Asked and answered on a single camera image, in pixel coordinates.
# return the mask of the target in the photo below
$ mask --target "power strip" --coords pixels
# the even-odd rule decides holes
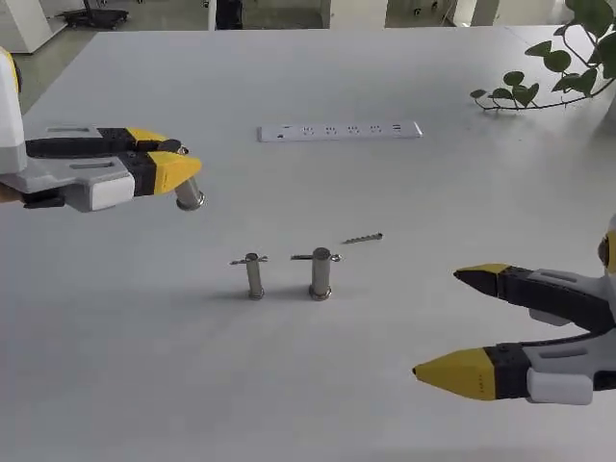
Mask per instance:
[[[330,123],[271,125],[259,127],[260,142],[334,141],[392,138],[420,138],[423,135],[413,120],[376,123]]]

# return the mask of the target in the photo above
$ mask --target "green leaf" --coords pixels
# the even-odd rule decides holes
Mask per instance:
[[[517,85],[513,88],[513,97],[526,108],[530,102],[535,99],[538,92],[539,84],[534,84],[529,88],[523,85]]]
[[[603,77],[616,77],[616,33],[603,37],[590,57],[592,63],[603,63]]]
[[[554,88],[552,89],[552,91],[570,90],[572,82],[574,82],[578,78],[579,78],[579,74],[575,74],[575,73],[565,75],[562,79],[556,82],[556,85],[554,85]]]
[[[472,99],[478,99],[481,96],[483,96],[484,94],[486,94],[487,91],[486,90],[475,90],[471,93],[471,98]]]
[[[560,26],[558,29],[556,29],[554,31],[554,36],[555,37],[562,37],[565,35],[565,33],[567,32],[569,26],[564,25],[564,26]]]
[[[564,72],[571,65],[571,55],[564,50],[552,51],[543,64],[552,72]]]
[[[581,1],[583,0],[565,0],[565,5],[569,10],[574,12],[578,7],[578,4],[581,3]]]
[[[521,70],[513,70],[504,74],[502,80],[506,85],[514,87],[522,83],[524,80],[524,73]]]
[[[576,0],[573,10],[576,21],[597,38],[614,23],[614,11],[605,0]]]
[[[597,82],[597,69],[588,69],[582,75],[569,74],[560,79],[552,91],[568,92],[569,90],[579,91],[584,96],[590,96],[590,93]]]
[[[496,89],[492,91],[491,98],[495,99],[511,99],[513,100],[513,94],[508,89]]]
[[[552,42],[548,40],[548,41],[542,41],[541,43],[537,43],[536,45],[531,46],[530,48],[527,49],[527,51],[525,52],[525,55],[539,56],[541,58],[544,58],[548,56],[551,51],[552,51]]]
[[[595,82],[597,82],[597,69],[588,69],[580,77],[572,81],[571,88],[583,93],[584,96],[590,96],[593,87],[595,87]]]

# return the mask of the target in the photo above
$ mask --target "metal pin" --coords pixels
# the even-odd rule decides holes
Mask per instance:
[[[329,249],[319,247],[312,255],[294,255],[292,260],[312,260],[312,284],[308,289],[310,296],[316,301],[324,301],[331,295],[329,272],[331,262],[340,262],[342,257],[333,254]]]
[[[268,261],[267,256],[259,257],[256,253],[247,253],[243,260],[236,260],[231,262],[230,265],[246,265],[246,272],[248,274],[248,297],[253,300],[260,300],[265,295],[263,285],[261,284],[261,270],[259,269],[260,263]]]
[[[189,149],[181,145],[177,153],[186,156],[189,153]],[[189,178],[178,186],[175,189],[175,195],[177,196],[175,204],[185,212],[197,210],[205,203],[205,194],[199,190],[194,177]]]
[[[356,243],[364,243],[366,241],[380,241],[383,239],[383,233],[370,234],[369,236],[364,236],[362,238],[353,238],[347,241],[344,241],[343,244],[356,244]]]

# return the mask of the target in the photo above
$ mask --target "metal cylinder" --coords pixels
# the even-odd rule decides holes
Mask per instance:
[[[191,212],[197,210],[205,203],[205,194],[199,190],[196,180],[191,178],[175,189],[177,206],[186,211]]]
[[[331,295],[329,286],[329,271],[331,268],[331,252],[324,247],[317,248],[312,254],[312,285],[310,296],[316,301],[324,301]]]
[[[259,255],[256,253],[246,254],[246,272],[248,273],[248,296],[253,300],[263,298],[265,291],[261,284],[261,271],[259,270]]]

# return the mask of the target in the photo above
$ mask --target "white cabinet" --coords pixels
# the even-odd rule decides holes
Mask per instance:
[[[12,53],[34,53],[63,27],[47,20],[38,0],[0,0],[0,46]]]

